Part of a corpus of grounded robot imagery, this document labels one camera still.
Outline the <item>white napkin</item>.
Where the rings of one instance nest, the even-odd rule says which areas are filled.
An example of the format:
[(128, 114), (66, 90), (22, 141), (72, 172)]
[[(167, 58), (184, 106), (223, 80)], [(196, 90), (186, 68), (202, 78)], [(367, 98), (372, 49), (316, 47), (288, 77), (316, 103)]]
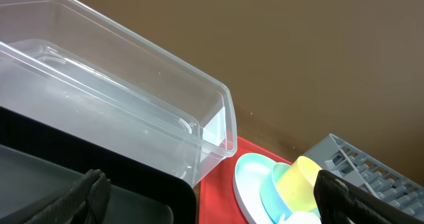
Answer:
[(278, 224), (321, 224), (321, 220), (312, 212), (294, 212), (286, 217), (283, 214), (278, 221)]

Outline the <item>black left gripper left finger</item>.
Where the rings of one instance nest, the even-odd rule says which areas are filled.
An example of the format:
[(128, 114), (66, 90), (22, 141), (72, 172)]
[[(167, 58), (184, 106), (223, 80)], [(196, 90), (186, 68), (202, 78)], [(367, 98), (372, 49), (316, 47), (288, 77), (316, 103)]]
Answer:
[(89, 170), (64, 194), (35, 213), (27, 223), (102, 223), (111, 197), (111, 181), (101, 170)]

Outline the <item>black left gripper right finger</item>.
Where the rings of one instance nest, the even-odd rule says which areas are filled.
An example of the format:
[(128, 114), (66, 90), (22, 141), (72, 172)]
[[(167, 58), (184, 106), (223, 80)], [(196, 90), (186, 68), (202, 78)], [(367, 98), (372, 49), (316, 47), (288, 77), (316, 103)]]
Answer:
[(320, 170), (313, 194), (322, 224), (423, 224), (327, 170)]

